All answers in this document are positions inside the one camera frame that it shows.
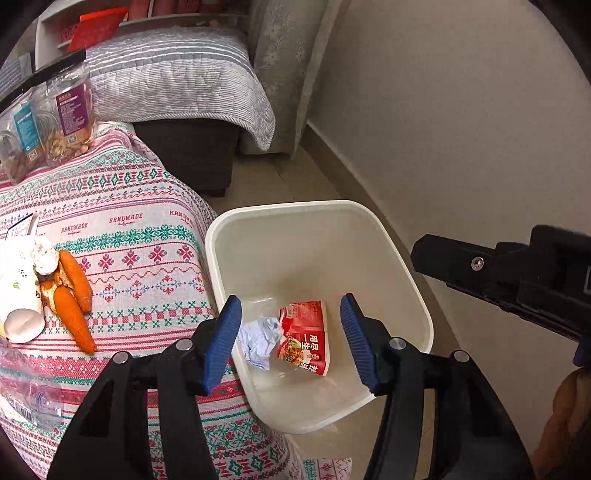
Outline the person right hand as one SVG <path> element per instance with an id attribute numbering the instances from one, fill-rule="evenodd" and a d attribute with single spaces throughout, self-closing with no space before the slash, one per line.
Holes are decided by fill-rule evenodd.
<path id="1" fill-rule="evenodd" d="M 563 465 L 590 419 L 590 371 L 571 372 L 556 390 L 549 417 L 531 460 L 537 479 Z"/>

